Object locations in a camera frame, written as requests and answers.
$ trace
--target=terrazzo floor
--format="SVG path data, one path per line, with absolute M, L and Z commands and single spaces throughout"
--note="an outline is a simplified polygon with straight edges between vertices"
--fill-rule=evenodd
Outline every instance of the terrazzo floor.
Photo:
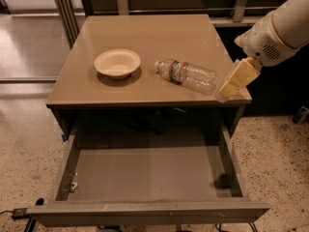
M 57 16 L 0 14 L 0 76 L 57 75 L 69 53 Z M 45 101 L 52 84 L 0 84 L 0 212 L 48 202 L 66 143 Z M 241 118 L 233 137 L 249 195 L 271 209 L 256 221 L 258 231 L 309 231 L 309 124 L 292 117 Z M 0 231 L 24 231 L 27 220 L 0 215 Z M 127 226 L 124 232 L 172 232 L 176 226 Z M 214 224 L 183 225 L 194 232 Z M 252 231 L 224 224 L 227 231 Z M 107 231 L 96 227 L 35 231 Z

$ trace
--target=power cord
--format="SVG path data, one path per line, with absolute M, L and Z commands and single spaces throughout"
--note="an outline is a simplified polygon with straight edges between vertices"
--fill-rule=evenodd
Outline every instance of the power cord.
M 252 231 L 253 231 L 253 232 L 258 232 L 258 229 L 257 229 L 257 227 L 255 226 L 254 222 L 249 222 L 248 224 L 249 224 L 250 227 L 252 228 Z M 223 230 L 223 229 L 222 229 L 222 223 L 217 223 L 217 224 L 215 225 L 215 228 L 216 228 L 216 230 L 219 231 L 219 232 L 229 232 L 229 231 L 227 231 L 227 230 Z
M 219 231 L 219 232 L 229 232 L 229 231 L 227 231 L 227 230 L 223 230 L 223 229 L 222 229 L 222 223 L 217 223 L 217 224 L 215 225 L 215 228 L 216 228 L 216 230 Z
M 3 211 L 3 212 L 0 212 L 0 215 L 2 214 L 5 214 L 5 213 L 13 213 L 14 211 Z

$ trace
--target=clear plastic bottle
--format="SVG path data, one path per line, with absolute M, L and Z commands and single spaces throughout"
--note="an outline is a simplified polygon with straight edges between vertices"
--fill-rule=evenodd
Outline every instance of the clear plastic bottle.
M 157 73 L 167 81 L 209 96 L 215 90 L 216 72 L 174 59 L 156 61 Z

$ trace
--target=white bowl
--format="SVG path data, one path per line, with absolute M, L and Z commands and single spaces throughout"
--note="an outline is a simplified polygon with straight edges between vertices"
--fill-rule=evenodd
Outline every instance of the white bowl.
M 140 63 L 141 60 L 135 52 L 115 49 L 103 52 L 95 60 L 95 68 L 112 79 L 124 79 L 136 71 Z

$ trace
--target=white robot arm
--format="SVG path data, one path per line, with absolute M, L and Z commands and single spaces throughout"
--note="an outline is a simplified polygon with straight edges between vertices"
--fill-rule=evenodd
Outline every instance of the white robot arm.
M 288 0 L 237 37 L 235 43 L 248 58 L 234 64 L 219 89 L 221 102 L 258 77 L 262 66 L 276 66 L 309 44 L 309 0 Z

